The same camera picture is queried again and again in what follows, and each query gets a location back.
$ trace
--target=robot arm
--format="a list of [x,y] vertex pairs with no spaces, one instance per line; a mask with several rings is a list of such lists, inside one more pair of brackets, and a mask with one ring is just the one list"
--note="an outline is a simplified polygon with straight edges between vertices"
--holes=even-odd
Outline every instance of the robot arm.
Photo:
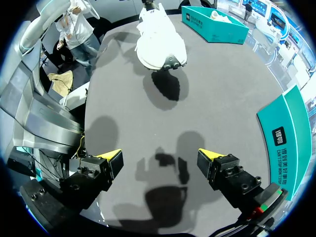
[[21,38],[22,54],[32,49],[51,23],[70,7],[70,0],[42,0],[36,7],[40,16],[28,26]]

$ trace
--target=white cloth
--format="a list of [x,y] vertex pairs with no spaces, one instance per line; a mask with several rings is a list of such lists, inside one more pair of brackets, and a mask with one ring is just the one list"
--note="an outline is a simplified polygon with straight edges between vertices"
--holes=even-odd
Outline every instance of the white cloth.
[[[83,14],[88,13],[91,6],[85,0],[70,0],[71,5],[63,17],[56,22],[56,28],[60,32],[59,40],[66,40],[69,49],[73,49],[85,42],[93,33],[93,27],[85,19]],[[71,13],[74,7],[80,7],[78,15]]]

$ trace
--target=teal panel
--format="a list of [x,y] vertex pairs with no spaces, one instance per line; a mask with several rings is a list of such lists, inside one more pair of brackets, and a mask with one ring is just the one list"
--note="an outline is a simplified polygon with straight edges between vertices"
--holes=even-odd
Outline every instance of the teal panel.
[[297,142],[290,110],[283,95],[258,112],[265,135],[271,182],[288,190],[292,200],[298,169]]
[[298,170],[295,194],[305,176],[312,157],[312,134],[308,114],[299,88],[294,86],[291,90],[284,93],[284,97],[293,118],[297,140]]
[[[217,11],[227,16],[232,23],[214,21],[211,13]],[[249,28],[227,14],[212,8],[183,6],[182,21],[200,34],[207,42],[243,44]]]

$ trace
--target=gray tabletop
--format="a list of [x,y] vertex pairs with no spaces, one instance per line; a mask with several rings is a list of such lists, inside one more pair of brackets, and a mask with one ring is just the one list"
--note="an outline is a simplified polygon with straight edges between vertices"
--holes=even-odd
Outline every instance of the gray tabletop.
[[170,19],[188,64],[169,73],[138,61],[137,22],[107,32],[89,86],[86,148],[93,155],[123,150],[124,168],[97,199],[106,223],[205,237],[240,211],[208,185],[198,148],[234,154],[265,188],[269,162],[256,113],[282,89],[247,45],[207,43],[180,15]]

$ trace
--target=metal panel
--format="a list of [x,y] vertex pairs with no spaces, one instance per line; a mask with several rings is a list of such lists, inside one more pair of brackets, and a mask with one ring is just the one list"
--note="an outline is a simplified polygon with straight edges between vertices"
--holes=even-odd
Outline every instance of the metal panel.
[[35,136],[26,131],[13,117],[0,109],[0,155],[7,162],[15,147],[47,149],[68,154],[73,147]]
[[6,53],[4,63],[1,68],[0,74],[0,95],[9,83],[13,73],[21,62],[22,53],[19,50],[19,43],[23,36],[24,31],[28,27],[30,22],[23,22],[18,30],[17,34],[12,40],[12,43]]
[[[30,76],[31,72],[25,67],[23,63],[20,63],[18,68],[15,70],[9,84],[3,90],[0,98],[0,107],[2,107],[12,117],[16,117],[24,90],[26,89],[25,93],[28,94],[27,98],[29,98],[32,94],[32,89],[29,82]],[[20,109],[27,113],[27,107],[20,107]],[[18,121],[23,124],[23,119],[20,118]]]
[[81,137],[80,125],[34,100],[25,124],[33,134],[58,143],[74,146]]

